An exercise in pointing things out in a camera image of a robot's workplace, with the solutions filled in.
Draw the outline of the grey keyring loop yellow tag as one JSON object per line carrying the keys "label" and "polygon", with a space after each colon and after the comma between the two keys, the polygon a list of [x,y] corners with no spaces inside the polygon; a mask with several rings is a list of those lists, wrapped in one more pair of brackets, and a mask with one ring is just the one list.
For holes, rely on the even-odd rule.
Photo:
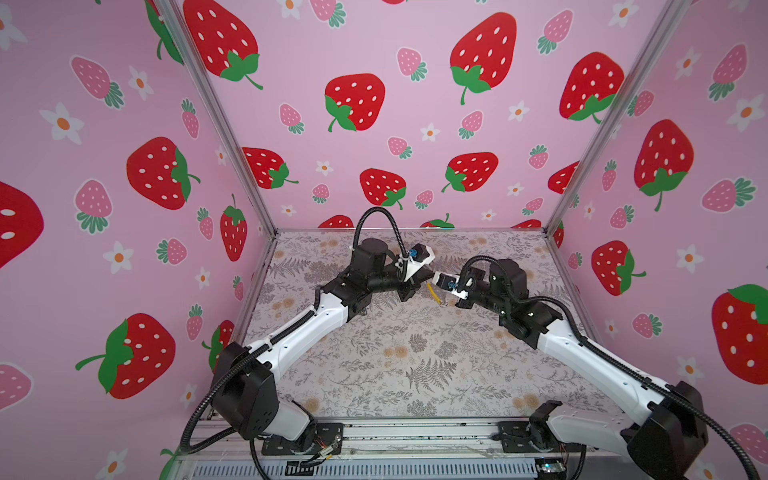
{"label": "grey keyring loop yellow tag", "polygon": [[435,287],[432,283],[427,282],[426,283],[427,291],[429,292],[430,297],[436,302],[436,304],[440,307],[446,307],[447,302],[437,293]]}

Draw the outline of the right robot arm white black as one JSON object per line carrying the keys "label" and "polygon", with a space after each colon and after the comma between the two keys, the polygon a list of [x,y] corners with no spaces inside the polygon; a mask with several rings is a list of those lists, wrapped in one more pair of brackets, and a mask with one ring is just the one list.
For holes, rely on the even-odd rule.
{"label": "right robot arm white black", "polygon": [[562,444],[594,447],[631,459],[653,479],[684,478],[708,443],[701,395],[684,382],[670,386],[651,377],[591,342],[563,302],[529,294],[514,261],[490,258],[483,271],[474,266],[478,260],[468,260],[457,275],[435,274],[433,284],[456,296],[460,308],[497,314],[515,338],[569,366],[621,409],[611,416],[548,401],[531,415],[523,439],[542,452]]}

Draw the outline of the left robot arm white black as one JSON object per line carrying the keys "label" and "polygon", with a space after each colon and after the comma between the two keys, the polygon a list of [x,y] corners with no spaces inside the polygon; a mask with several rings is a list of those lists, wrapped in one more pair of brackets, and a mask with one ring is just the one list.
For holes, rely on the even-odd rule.
{"label": "left robot arm white black", "polygon": [[315,290],[313,303],[266,337],[227,346],[214,373],[221,388],[213,395],[215,413],[243,439],[278,436],[298,451],[317,438],[317,421],[297,403],[278,398],[277,383],[316,343],[361,315],[376,293],[394,291],[409,300],[434,272],[433,249],[417,244],[397,257],[387,244],[366,239],[352,249],[350,264]]}

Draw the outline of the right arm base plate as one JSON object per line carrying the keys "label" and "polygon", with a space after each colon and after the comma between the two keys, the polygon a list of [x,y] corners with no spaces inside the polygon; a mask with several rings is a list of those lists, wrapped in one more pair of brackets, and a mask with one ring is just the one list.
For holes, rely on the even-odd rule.
{"label": "right arm base plate", "polygon": [[502,421],[497,427],[492,439],[501,443],[505,453],[579,453],[582,448],[577,443],[558,441],[546,426],[527,420]]}

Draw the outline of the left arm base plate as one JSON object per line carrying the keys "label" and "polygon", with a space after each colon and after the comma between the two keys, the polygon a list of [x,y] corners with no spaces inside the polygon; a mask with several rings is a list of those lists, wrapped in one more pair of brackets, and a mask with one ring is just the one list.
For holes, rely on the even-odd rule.
{"label": "left arm base plate", "polygon": [[308,431],[297,440],[288,440],[277,435],[267,437],[263,441],[261,454],[263,456],[313,456],[328,448],[330,448],[329,454],[339,454],[342,448],[343,434],[343,423],[311,423]]}

